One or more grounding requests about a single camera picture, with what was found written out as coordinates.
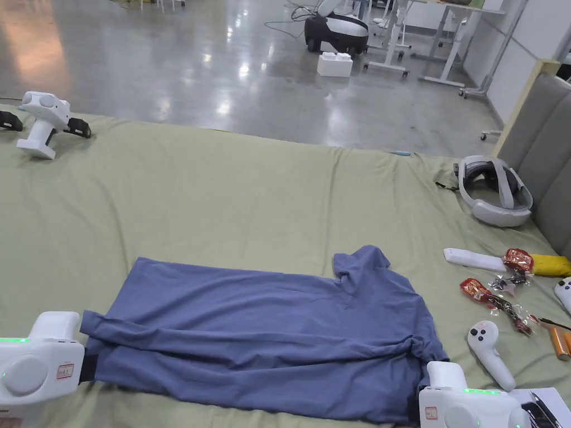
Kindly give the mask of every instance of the white vr controller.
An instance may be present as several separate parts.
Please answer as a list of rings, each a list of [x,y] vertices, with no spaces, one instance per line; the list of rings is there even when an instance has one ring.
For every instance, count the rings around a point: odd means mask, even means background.
[[[571,276],[559,281],[554,291],[567,312],[571,314]]]
[[[500,332],[492,321],[480,321],[468,332],[468,345],[490,375],[506,391],[516,387],[516,380],[496,350]]]

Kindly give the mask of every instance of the yellow object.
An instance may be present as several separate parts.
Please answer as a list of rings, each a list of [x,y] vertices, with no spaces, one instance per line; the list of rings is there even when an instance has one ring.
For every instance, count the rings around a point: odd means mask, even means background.
[[[564,256],[542,256],[531,254],[533,257],[533,273],[541,276],[571,276],[571,261]]]

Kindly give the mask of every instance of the plastic wrapper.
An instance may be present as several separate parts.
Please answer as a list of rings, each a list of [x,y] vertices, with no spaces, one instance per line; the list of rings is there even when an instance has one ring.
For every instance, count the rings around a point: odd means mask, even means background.
[[[485,304],[491,310],[491,315],[497,316],[500,312],[504,312],[512,320],[515,329],[526,336],[531,336],[534,329],[539,326],[539,320],[530,315],[523,306],[512,304],[503,296],[492,293],[474,278],[463,281],[460,290],[473,301]]]
[[[530,279],[533,276],[533,258],[523,250],[510,248],[502,260],[511,273],[496,276],[488,283],[488,286],[492,290],[515,296],[517,285],[530,285]]]

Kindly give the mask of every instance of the vr headset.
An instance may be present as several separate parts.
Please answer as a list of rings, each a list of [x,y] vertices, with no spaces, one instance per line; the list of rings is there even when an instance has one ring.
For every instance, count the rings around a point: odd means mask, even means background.
[[[516,227],[531,216],[532,195],[516,172],[503,160],[489,156],[468,156],[460,165],[454,164],[454,170],[458,176],[460,194],[472,207],[475,218],[499,227]],[[466,191],[481,175],[484,176],[486,185],[500,194],[500,207],[481,199],[473,199]],[[523,200],[525,205],[516,205],[514,196]]]

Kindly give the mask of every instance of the green bed sheet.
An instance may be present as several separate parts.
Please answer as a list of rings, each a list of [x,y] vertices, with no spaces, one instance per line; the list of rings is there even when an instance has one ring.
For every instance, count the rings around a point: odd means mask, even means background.
[[[571,363],[556,358],[548,332],[527,338],[506,315],[471,302],[459,284],[487,282],[493,273],[443,257],[447,247],[490,255],[509,247],[553,250],[531,222],[486,226],[459,195],[436,187],[435,180],[453,183],[452,159],[85,115],[94,136],[57,134],[50,144],[57,157],[44,161],[16,147],[33,119],[14,107],[0,110],[18,114],[26,127],[0,130],[2,336],[26,336],[46,310],[105,313],[139,256],[332,277],[333,254],[372,244],[424,297],[470,387],[497,387],[466,342],[473,324],[490,319],[518,386],[555,386],[569,404]],[[534,278],[517,302],[568,324],[555,282]],[[182,403],[100,383],[50,403],[44,418],[49,428],[367,425]]]

